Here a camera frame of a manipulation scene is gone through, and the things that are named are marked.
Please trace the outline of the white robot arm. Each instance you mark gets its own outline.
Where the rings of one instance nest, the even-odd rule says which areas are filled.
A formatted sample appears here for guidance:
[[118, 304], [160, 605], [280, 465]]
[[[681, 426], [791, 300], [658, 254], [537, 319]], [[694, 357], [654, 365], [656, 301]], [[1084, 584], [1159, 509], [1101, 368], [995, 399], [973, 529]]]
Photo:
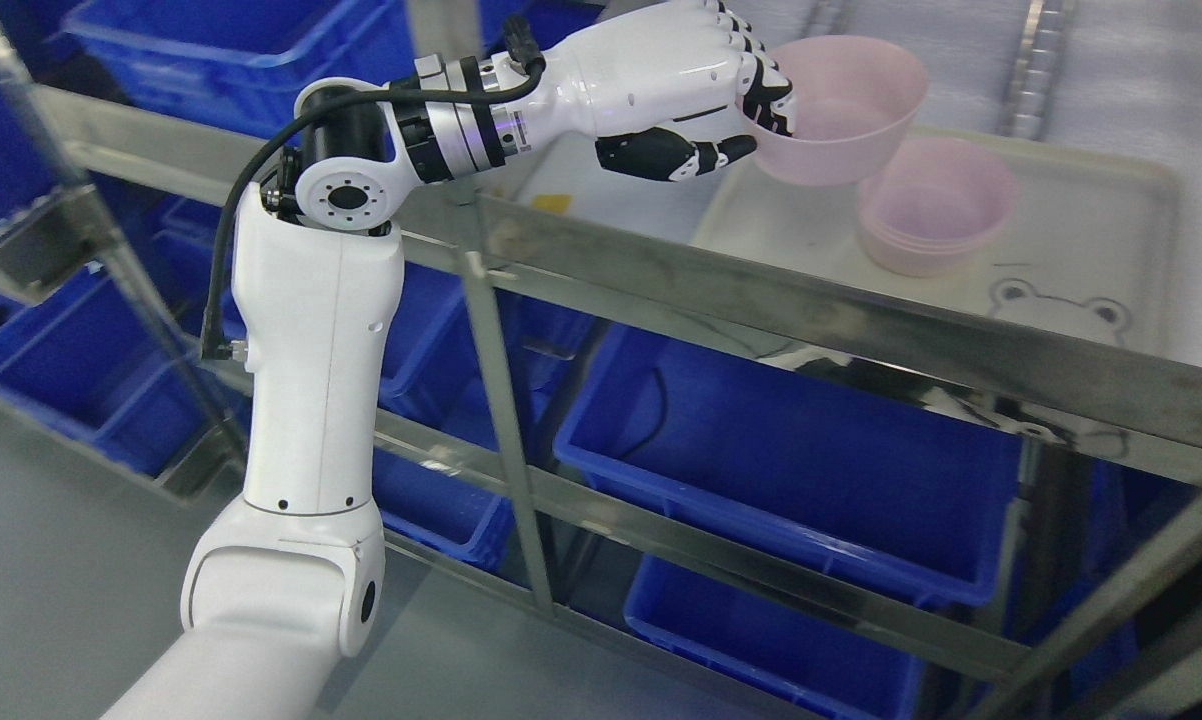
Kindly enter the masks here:
[[426, 184], [517, 151], [499, 133], [541, 85], [540, 50], [418, 61], [373, 87], [321, 79], [230, 188], [214, 237], [246, 327], [252, 429], [243, 492], [182, 582], [182, 635], [108, 719], [304, 719], [363, 650], [385, 573], [374, 419], [405, 281], [395, 210]]

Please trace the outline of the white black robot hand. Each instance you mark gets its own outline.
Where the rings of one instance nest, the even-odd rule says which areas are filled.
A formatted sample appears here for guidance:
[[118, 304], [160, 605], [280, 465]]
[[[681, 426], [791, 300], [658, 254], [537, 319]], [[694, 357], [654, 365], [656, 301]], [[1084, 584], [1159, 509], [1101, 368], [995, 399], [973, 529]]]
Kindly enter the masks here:
[[532, 149], [575, 133], [603, 169], [688, 182], [792, 136], [798, 102], [751, 24], [721, 1], [665, 1], [579, 29], [546, 50], [513, 115]]

